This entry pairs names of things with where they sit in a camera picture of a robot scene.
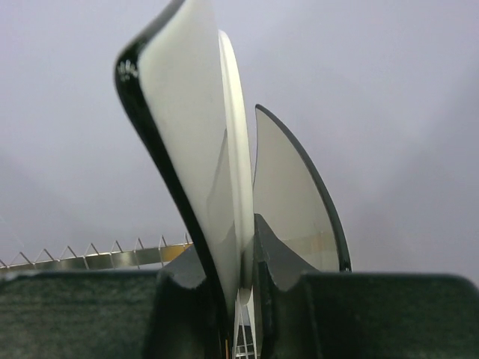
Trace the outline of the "white black-rimmed square plate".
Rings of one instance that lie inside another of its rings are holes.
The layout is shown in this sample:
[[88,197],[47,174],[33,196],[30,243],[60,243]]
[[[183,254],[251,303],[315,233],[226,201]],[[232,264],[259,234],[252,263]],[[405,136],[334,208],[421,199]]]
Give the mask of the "white black-rimmed square plate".
[[251,290],[254,209],[240,75],[213,4],[169,2],[119,54],[115,85],[232,322]]

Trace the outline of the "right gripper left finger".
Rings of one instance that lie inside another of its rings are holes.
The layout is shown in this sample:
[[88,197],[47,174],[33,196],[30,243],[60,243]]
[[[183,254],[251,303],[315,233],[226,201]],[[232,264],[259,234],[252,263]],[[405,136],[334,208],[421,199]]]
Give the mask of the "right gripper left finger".
[[193,247],[159,272],[147,329],[147,356],[219,357],[216,307]]

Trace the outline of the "stainless steel dish rack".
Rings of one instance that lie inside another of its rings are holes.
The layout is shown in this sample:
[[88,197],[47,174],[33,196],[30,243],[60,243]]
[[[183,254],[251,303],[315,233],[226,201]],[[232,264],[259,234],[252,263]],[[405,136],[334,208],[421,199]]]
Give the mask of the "stainless steel dish rack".
[[[25,261],[1,269],[3,358],[149,358],[147,329],[159,272],[193,245]],[[232,358],[237,324],[219,327]]]

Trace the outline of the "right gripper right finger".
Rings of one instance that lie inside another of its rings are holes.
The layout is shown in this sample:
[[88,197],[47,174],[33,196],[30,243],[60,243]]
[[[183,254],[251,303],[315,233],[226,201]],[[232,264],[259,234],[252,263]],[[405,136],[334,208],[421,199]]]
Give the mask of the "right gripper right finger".
[[262,358],[321,358],[318,270],[254,216],[254,318]]

